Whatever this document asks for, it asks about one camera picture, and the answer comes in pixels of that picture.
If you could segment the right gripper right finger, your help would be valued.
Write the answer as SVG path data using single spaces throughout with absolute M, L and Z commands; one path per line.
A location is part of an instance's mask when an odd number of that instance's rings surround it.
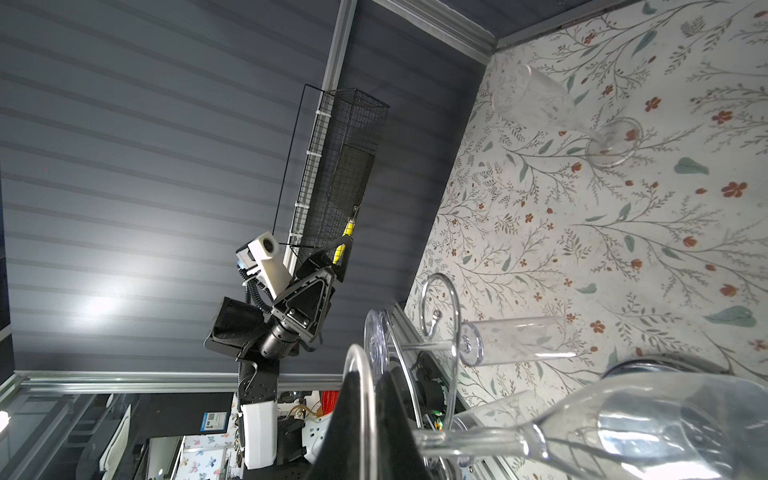
M 378 478 L 429 480 L 390 372 L 385 372 L 376 384 L 376 425 Z

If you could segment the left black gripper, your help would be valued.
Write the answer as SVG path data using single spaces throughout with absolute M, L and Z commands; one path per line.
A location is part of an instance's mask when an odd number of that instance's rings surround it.
M 299 280 L 275 301 L 272 333 L 284 343 L 313 343 L 330 308 L 335 280 L 343 282 L 353 249 L 351 236 L 340 236 L 315 250 L 296 270 Z

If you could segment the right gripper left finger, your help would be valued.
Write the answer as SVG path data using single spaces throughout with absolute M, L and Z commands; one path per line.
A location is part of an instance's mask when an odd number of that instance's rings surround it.
M 325 439 L 313 467 L 305 476 L 306 479 L 369 478 L 361 392 L 360 374 L 346 374 Z

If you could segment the clear champagne flute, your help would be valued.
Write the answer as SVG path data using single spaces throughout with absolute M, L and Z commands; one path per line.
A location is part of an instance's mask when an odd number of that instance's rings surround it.
M 527 64 L 499 68 L 491 74 L 489 84 L 496 113 L 524 127 L 587 136 L 585 156 L 598 167 L 624 163 L 643 139 L 642 126 L 630 117 L 616 118 L 600 127 L 588 126 L 567 89 Z
M 385 311 L 372 310 L 364 326 L 364 349 L 377 372 L 388 363 L 395 334 Z M 467 367 L 484 367 L 532 361 L 571 359 L 579 356 L 566 342 L 564 320 L 560 317 L 463 322 L 458 341 L 431 341 L 403 344 L 401 351 L 449 352 Z

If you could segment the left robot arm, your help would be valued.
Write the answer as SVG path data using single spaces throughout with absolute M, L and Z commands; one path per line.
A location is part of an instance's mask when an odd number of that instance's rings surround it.
M 277 460 L 280 362 L 321 345 L 334 285 L 345 277 L 352 246 L 344 234 L 311 253 L 295 274 L 270 232 L 236 252 L 247 298 L 223 299 L 204 346 L 239 364 L 238 432 L 249 470 Z

